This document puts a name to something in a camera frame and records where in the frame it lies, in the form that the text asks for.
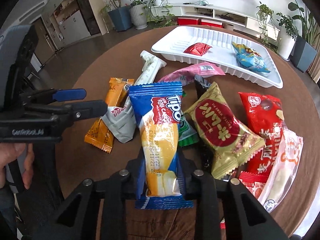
human hand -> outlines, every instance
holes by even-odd
[[[24,151],[25,143],[0,143],[0,188],[5,184],[4,167],[16,160]],[[22,174],[22,181],[26,189],[30,188],[33,177],[33,161],[34,161],[33,145],[28,144],[27,155],[24,161],[25,171]]]

blue snack wrapper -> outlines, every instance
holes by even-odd
[[[236,58],[241,67],[249,69],[253,72],[270,73],[261,55],[245,46],[244,44],[236,44],[232,42],[232,46],[236,51]]]
[[[181,82],[132,86],[129,97],[145,157],[140,166],[136,207],[171,209],[190,206],[191,203],[185,202],[181,195],[183,178],[177,176]]]

doorway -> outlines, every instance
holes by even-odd
[[[36,46],[35,54],[38,57],[41,65],[43,66],[54,54],[56,48],[51,41],[47,29],[44,27],[41,18],[35,20],[32,25],[36,28],[38,34],[38,45]]]

white tv cabinet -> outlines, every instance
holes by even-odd
[[[182,3],[172,3],[169,4],[172,8],[169,8],[171,14],[175,16],[186,16],[186,17],[200,17],[205,19],[217,20],[223,23],[229,23],[234,26],[235,30],[248,33],[250,35],[260,37],[262,30],[260,28],[260,21],[257,20],[255,15],[247,15],[242,12],[232,10],[229,8],[223,8],[215,5],[195,5],[195,4],[182,4]],[[207,16],[199,11],[204,11],[204,9],[209,9],[212,15]],[[167,9],[163,6],[155,6],[152,8],[152,12],[155,15],[165,16],[167,14]],[[219,15],[225,15],[232,17],[237,21],[231,21],[222,19]],[[272,24],[267,24],[269,42],[276,45],[276,41],[279,35],[279,29]]]

white plant pot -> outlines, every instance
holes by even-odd
[[[147,15],[144,4],[139,4],[130,8],[130,16],[132,23],[135,25],[137,30],[146,28],[147,25]]]
[[[160,6],[160,5],[165,6],[167,4],[167,2],[163,0],[154,0],[153,3],[155,6]]]
[[[264,19],[263,19],[263,17],[261,17],[261,15],[259,15],[259,18],[260,18],[260,21],[263,22]],[[266,21],[266,23],[269,23],[270,20],[271,20],[271,16],[270,16],[270,15],[267,15],[267,21]]]
[[[284,60],[288,60],[296,41],[286,33],[286,29],[284,27],[281,27],[280,35],[281,35],[281,40],[278,46],[278,54]]]

